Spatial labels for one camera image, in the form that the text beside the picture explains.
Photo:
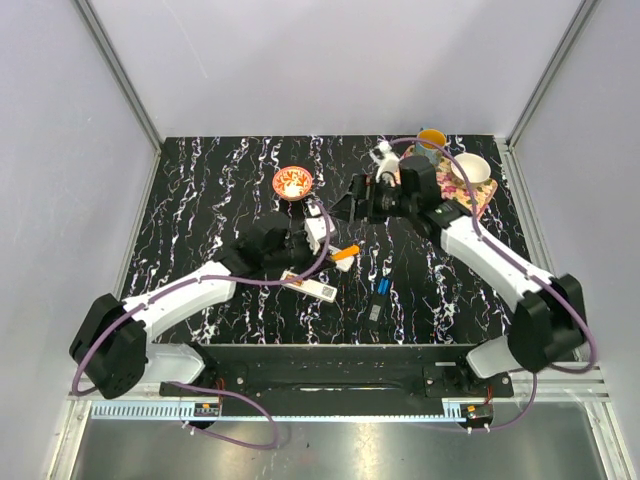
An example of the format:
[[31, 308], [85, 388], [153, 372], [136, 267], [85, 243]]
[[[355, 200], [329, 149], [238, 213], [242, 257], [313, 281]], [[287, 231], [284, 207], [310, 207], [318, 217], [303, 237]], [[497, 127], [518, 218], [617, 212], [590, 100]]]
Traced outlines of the white remote black batteries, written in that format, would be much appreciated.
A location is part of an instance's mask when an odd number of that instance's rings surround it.
[[330, 253], [329, 253], [329, 260], [335, 265], [335, 267], [340, 270], [341, 272], [347, 272], [350, 270], [351, 266], [354, 263], [354, 257], [352, 258], [348, 258], [346, 260], [342, 260], [342, 261], [338, 261], [338, 262], [334, 262], [331, 260], [330, 258]]

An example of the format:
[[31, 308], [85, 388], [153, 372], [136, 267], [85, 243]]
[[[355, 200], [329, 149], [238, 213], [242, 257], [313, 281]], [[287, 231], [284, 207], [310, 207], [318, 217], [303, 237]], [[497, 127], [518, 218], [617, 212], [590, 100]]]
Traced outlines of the orange handled screwdriver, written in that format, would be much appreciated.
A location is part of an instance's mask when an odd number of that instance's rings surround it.
[[360, 247], [358, 245], [351, 245], [343, 249], [339, 249], [334, 246], [329, 247], [330, 258], [334, 262], [346, 260], [352, 258], [360, 253]]

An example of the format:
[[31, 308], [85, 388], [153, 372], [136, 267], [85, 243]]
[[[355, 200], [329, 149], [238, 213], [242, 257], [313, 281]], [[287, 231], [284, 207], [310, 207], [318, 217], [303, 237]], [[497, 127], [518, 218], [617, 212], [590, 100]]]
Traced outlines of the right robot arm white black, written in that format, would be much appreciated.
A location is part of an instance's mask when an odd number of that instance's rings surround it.
[[353, 176], [330, 209], [345, 222], [379, 224], [403, 218], [422, 238], [457, 258], [491, 286], [513, 313], [509, 332], [470, 350], [454, 375], [468, 396], [511, 370], [538, 373], [583, 345], [587, 335], [578, 280], [555, 277], [500, 243], [472, 212], [441, 193], [434, 166], [421, 156], [389, 155], [373, 175]]

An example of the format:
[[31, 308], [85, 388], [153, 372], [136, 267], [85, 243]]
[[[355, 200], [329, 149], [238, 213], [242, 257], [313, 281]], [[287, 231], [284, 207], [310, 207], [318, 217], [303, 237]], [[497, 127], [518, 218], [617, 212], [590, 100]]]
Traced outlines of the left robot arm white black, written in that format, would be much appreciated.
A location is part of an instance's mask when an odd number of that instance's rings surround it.
[[87, 377], [105, 399], [118, 398], [140, 382], [180, 382], [195, 395], [213, 390], [215, 369], [196, 347], [156, 344], [156, 339], [192, 315], [230, 301], [240, 285], [268, 286], [270, 270], [292, 269], [296, 279], [314, 273], [329, 253], [333, 224], [322, 213], [296, 230], [288, 217], [271, 212], [192, 273], [151, 292], [124, 300], [111, 294], [90, 307], [69, 348], [77, 370], [72, 391], [85, 395]]

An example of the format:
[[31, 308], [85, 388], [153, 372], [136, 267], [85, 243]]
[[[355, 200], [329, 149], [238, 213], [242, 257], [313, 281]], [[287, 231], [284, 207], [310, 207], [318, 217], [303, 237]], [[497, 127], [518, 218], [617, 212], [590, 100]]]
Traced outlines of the white remote orange batteries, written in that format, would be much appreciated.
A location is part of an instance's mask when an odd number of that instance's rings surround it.
[[284, 287], [327, 303], [333, 303], [337, 296], [335, 287], [311, 279], [286, 283]]

